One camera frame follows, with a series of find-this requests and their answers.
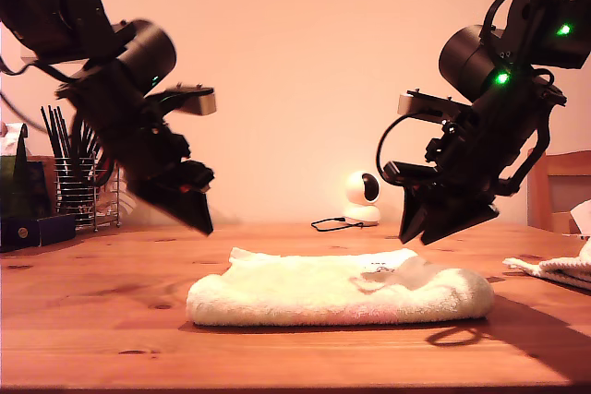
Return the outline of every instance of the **folded towel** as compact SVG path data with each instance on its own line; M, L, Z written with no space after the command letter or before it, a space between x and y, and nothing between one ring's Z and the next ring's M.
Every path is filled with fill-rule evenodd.
M591 241L583 246L578 257L552 258L537 265L510 257L502 263L511 269L521 269L530 276L591 290Z
M234 248L231 267L193 284L198 325L362 325L478 318L491 309L486 279L446 269L410 249L360 256L269 256Z

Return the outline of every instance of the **table surface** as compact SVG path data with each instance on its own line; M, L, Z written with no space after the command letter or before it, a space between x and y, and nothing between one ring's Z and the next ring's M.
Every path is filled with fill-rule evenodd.
M124 227L4 253L3 388L591 392L591 293L501 263L576 256L584 242L519 225L490 222L431 245L405 245L486 277L496 293L486 319L330 328L198 328L187 321L189 287L223 273L233 246L364 254L401 248L396 231L235 225L205 238L180 226Z

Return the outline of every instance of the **metal pen holder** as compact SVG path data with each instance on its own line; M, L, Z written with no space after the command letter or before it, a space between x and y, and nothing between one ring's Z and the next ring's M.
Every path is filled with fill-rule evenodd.
M96 157L77 159L76 162L88 178L87 180L80 180L82 177L74 172L73 159L55 158L55 211L57 214L74 214L77 230L92 227L95 232L98 232L99 226L112 223L115 223L117 228L120 227L119 165L115 164L113 176L109 182L97 188L92 183L96 183L97 177L106 170L99 168ZM111 189L112 181L115 181L115 189ZM100 212L97 210L99 198L101 199Z

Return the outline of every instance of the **cable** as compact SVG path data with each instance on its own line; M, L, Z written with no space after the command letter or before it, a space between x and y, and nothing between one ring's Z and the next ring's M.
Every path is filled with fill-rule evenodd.
M8 76L20 76L25 71L27 71L27 69L29 69L30 66L35 66L37 69L40 69L48 76L51 76L52 78L54 78L55 80L59 80L60 82L74 83L76 81L74 78L66 76L64 73L62 73L58 69L55 69L53 66L47 65L43 62L40 62L39 60L33 60L32 62L28 62L19 71L13 71L5 64L2 56L0 56L0 71L2 71L4 74Z
M388 128L386 129L386 131L384 131L384 134L381 136L380 139L380 143L378 144L378 151L376 152L376 167L378 168L378 173L380 173L380 177L385 181L388 182L388 180L386 179L386 177L384 176L384 170L382 170L381 168L381 162L380 162L380 156L381 156L381 147L384 144L384 140L386 140L386 137L388 136L388 133L390 133L390 131L392 131L394 129L395 126L397 126L398 124L400 124L404 119L407 119L409 117L415 117L416 115L419 114L425 114L428 112L419 112L419 113L409 113L409 114L405 114L402 115L400 117L398 117L393 124L391 124L390 126L388 126Z
M487 11L487 14L484 17L482 30L480 30L480 40L482 41L482 44L485 50L487 51L488 57L490 57L490 60L495 66L507 66L505 61L501 59L501 57L495 52L490 38L490 36L492 35L492 21L494 20L497 11L504 2L505 0L495 0L492 3L492 5Z
M345 230L347 228L354 228L356 226L358 226L359 228L363 228L363 222L362 221L358 221L357 223L352 223L352 224L348 224L345 226L337 226L335 228L319 228L317 225L319 223L323 223L325 221L345 221L344 217L331 217L329 219L322 219L321 221L313 221L312 223L310 223L310 225L316 229L316 231L319 231L321 233L327 233L328 231L339 231L339 230Z
M31 128L34 128L37 131L41 131L42 133L49 134L47 132L47 129L45 129L43 126L33 122L24 113L19 111L18 108L12 104L12 102L8 99L8 97L1 90L0 90L0 97L2 98L2 101L6 104L6 106L10 109L10 111L12 111L14 114L16 114L20 120L22 120L27 125L30 125Z
M534 77L536 76L544 76L545 74L547 74L549 76L549 81L548 84L549 85L553 85L554 84L554 75L552 74L552 72L549 69L546 68L536 68L532 71L532 75Z

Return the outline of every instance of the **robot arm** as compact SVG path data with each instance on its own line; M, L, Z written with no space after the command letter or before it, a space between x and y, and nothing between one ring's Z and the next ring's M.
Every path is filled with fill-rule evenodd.
M213 171L187 160L187 141L163 117L175 109L213 113L213 89L179 85L146 95L175 66L175 48L164 31L142 19L111 25L101 0L0 0L0 19L37 56L17 72L0 59L2 72L15 76L35 66L63 82L56 96L77 110L73 155L84 121L106 155L125 169L131 192L211 233L205 192ZM71 60L86 60L72 77L53 67Z
M399 102L403 117L382 137L380 175L404 188L403 243L422 233L428 244L499 215L495 197L519 190L549 144L552 108L566 103L540 66L578 69L591 52L591 0L513 0L499 30L493 19L505 1L496 0L483 25L458 31L441 51L441 74L471 105L408 91ZM389 161L382 169L383 139L406 117L442 125L441 138L427 146L433 166ZM534 132L527 160L500 178Z

